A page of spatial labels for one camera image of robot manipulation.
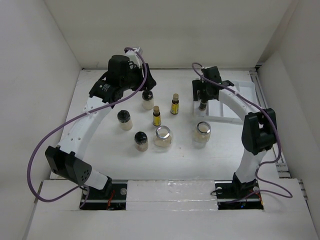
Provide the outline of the black-cap jar back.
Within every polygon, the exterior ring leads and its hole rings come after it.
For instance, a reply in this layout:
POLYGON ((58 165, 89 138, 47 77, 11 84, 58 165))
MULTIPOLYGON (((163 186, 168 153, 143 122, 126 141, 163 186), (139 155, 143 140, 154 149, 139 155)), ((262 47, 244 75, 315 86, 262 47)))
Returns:
POLYGON ((142 106, 145 110, 152 110, 154 108, 154 95, 151 90, 144 90, 142 92, 142 106))

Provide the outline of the black-cap jar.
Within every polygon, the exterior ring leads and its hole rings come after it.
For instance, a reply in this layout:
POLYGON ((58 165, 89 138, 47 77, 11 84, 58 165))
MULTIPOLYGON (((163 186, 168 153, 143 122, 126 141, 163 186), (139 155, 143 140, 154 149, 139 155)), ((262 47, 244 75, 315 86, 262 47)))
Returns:
POLYGON ((149 147, 148 136, 143 131, 138 131, 134 135, 134 142, 135 142, 135 148, 140 152, 145 152, 149 147))
POLYGON ((119 121, 119 126, 124 131, 129 131, 133 127, 131 115, 127 110, 120 110, 117 113, 117 119, 119 121))
POLYGON ((142 106, 145 110, 152 110, 154 108, 154 95, 151 90, 144 90, 142 92, 142 106))

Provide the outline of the small spice bottle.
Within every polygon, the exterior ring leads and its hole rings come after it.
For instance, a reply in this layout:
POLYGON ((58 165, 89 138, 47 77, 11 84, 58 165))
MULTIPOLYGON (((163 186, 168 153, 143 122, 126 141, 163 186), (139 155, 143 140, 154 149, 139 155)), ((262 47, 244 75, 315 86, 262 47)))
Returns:
POLYGON ((198 109, 199 109, 200 111, 205 111, 206 108, 207 108, 207 105, 208 105, 208 100, 206 100, 206 99, 201 99, 201 100, 200 100, 200 103, 199 103, 198 109))

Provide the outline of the yellow-label bottle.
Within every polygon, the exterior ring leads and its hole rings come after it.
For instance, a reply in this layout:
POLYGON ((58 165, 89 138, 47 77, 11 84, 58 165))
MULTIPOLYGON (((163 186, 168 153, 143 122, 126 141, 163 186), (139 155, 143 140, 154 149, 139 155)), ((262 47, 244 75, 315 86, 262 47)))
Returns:
POLYGON ((179 113, 179 94, 174 93, 171 101, 170 113, 177 115, 179 113))
POLYGON ((159 106, 155 105, 153 107, 153 119, 152 123, 154 126, 158 127, 161 125, 161 113, 159 106))

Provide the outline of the black-cap jar front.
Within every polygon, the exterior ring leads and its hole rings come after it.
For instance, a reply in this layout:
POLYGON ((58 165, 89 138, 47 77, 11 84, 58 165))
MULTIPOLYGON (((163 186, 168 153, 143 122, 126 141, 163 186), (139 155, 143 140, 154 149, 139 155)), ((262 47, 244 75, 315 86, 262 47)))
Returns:
POLYGON ((149 147, 148 136, 143 131, 138 131, 134 135, 134 142, 135 142, 135 148, 140 152, 145 152, 149 147))

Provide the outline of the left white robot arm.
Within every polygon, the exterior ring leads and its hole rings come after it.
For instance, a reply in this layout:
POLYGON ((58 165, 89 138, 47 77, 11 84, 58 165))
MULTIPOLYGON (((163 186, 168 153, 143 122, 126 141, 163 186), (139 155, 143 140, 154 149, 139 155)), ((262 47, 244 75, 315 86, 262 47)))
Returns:
POLYGON ((51 171, 79 186, 94 188, 100 198, 111 194, 111 178, 93 169, 83 158, 86 149, 102 120, 123 98, 127 90, 151 90, 156 81, 150 69, 132 49, 123 55, 113 55, 107 71, 95 82, 88 93, 82 117, 75 120, 67 135, 45 151, 51 171))

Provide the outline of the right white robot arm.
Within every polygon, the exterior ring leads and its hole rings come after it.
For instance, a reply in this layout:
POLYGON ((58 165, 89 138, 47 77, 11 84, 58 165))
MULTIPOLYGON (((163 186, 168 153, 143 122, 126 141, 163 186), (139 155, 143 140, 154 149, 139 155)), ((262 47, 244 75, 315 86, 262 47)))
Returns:
POLYGON ((243 197, 256 185, 256 170, 266 152, 277 143, 275 111, 263 109, 243 97, 234 83, 222 80, 217 66, 201 67, 200 77, 192 81, 193 100, 205 111, 209 101, 216 100, 228 106, 243 122, 241 142, 244 153, 232 177, 231 191, 243 197))

